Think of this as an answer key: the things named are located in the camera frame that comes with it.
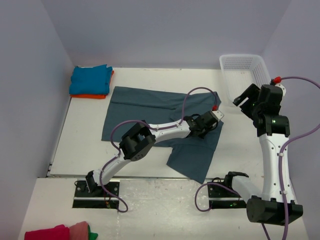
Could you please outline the pink folded cloth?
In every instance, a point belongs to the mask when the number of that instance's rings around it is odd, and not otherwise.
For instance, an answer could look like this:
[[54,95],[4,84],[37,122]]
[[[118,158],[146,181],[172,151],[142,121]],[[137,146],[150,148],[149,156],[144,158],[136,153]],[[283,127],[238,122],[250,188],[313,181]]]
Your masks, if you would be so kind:
[[86,221],[78,222],[69,227],[70,240],[88,240],[89,225]]

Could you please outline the grey-blue t-shirt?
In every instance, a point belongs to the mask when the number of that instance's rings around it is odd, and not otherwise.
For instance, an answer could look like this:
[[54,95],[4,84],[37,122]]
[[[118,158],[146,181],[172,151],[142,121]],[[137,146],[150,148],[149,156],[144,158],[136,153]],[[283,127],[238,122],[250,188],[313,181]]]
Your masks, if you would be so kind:
[[[114,88],[107,109],[101,139],[108,142],[114,127],[128,120],[144,120],[149,125],[165,124],[177,121],[184,116],[204,114],[213,106],[220,106],[218,93],[183,93],[146,90],[117,86]],[[132,127],[127,123],[119,127],[113,134],[114,142]],[[217,148],[223,123],[219,122],[215,130],[209,132],[204,139],[189,137],[162,141],[157,147],[171,147],[167,166],[198,183],[203,183]]]

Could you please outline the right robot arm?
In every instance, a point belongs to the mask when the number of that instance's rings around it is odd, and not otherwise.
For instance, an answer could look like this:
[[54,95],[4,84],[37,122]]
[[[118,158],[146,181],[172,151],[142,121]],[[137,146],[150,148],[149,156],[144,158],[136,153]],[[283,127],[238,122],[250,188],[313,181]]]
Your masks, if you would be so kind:
[[247,218],[252,223],[285,226],[303,215],[296,203],[289,175],[288,147],[290,121],[281,115],[285,88],[280,84],[251,84],[233,101],[253,121],[263,159],[263,188],[258,189],[249,176],[230,171],[224,178],[227,196],[238,194],[246,204]]

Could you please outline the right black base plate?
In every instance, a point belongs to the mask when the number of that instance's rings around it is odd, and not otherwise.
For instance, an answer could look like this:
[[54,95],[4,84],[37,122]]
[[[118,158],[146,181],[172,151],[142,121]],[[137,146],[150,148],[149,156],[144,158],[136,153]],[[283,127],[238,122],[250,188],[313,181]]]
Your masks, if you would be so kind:
[[237,194],[217,185],[208,185],[208,202],[211,210],[215,209],[245,209],[247,204]]

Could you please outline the white plastic basket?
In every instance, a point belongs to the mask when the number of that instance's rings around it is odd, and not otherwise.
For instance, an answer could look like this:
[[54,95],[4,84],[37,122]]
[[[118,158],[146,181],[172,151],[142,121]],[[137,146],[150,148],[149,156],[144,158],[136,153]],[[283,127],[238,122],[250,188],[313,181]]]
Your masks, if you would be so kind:
[[271,80],[263,58],[256,54],[224,54],[219,57],[220,69],[228,97],[228,105],[251,84],[259,88]]

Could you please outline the green cloth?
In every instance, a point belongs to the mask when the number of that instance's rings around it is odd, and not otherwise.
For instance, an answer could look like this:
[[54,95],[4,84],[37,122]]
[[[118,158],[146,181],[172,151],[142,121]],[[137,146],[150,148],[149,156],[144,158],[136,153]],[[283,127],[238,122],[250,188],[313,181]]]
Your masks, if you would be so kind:
[[95,232],[92,232],[91,227],[89,225],[87,226],[87,228],[88,228],[88,240],[97,240],[99,235]]

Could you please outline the folded blue t-shirt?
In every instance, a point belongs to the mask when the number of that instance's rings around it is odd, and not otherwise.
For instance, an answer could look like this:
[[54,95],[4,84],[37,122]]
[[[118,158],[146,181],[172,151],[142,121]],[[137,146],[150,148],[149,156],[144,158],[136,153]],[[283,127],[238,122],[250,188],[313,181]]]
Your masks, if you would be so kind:
[[70,95],[108,95],[114,70],[106,64],[94,67],[76,66],[71,75]]

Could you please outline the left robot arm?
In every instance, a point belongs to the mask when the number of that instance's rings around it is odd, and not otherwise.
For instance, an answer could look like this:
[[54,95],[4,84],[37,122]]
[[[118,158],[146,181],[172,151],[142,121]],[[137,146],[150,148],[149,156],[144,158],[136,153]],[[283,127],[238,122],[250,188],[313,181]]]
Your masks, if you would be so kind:
[[[171,139],[201,138],[218,127],[225,115],[220,110],[210,110],[202,115],[185,116],[174,122],[147,124],[142,120],[127,120],[116,125],[111,131],[110,142],[117,149],[114,157],[101,168],[90,171],[86,177],[86,190],[97,197],[103,193],[104,186],[124,166],[144,158],[157,143]],[[119,145],[113,142],[116,130],[125,125],[134,125],[121,137]]]

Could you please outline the magenta folded cloth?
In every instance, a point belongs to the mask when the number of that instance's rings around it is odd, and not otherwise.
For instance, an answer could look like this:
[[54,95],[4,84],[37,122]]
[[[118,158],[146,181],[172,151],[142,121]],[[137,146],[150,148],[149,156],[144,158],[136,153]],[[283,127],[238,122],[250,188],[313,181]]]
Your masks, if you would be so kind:
[[70,229],[63,224],[53,228],[27,231],[24,234],[25,240],[69,240],[69,238]]

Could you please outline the folded orange t-shirt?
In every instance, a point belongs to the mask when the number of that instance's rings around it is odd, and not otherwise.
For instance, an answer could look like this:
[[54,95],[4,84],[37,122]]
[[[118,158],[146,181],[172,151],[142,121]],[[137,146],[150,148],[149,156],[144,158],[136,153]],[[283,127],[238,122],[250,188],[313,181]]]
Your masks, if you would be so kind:
[[69,95],[73,98],[105,99],[110,93],[114,72],[111,70],[106,73],[100,71],[97,73],[74,73],[71,77]]

